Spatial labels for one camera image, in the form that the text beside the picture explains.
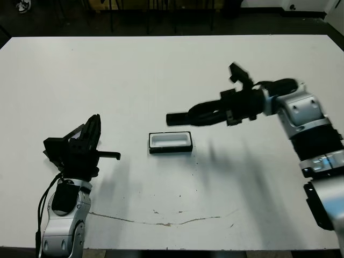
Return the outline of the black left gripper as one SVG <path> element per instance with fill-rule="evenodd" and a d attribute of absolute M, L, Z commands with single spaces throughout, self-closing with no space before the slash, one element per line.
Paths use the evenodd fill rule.
<path fill-rule="evenodd" d="M 98 162 L 101 157 L 120 160 L 119 152 L 106 152 L 96 150 L 101 136 L 101 117 L 92 115 L 80 130 L 80 134 L 70 139 L 72 148 L 83 151 L 94 149 L 82 154 L 69 154 L 65 157 L 58 169 L 63 178 L 73 178 L 91 181 L 99 173 Z"/>

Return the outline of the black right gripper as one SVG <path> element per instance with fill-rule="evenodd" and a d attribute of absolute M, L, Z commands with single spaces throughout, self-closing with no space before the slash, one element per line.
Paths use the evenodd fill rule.
<path fill-rule="evenodd" d="M 210 126 L 226 120 L 227 126 L 242 123 L 243 119 L 255 120 L 264 110 L 265 96 L 262 90 L 226 90 L 220 100 L 199 103 L 188 114 L 193 126 Z"/>

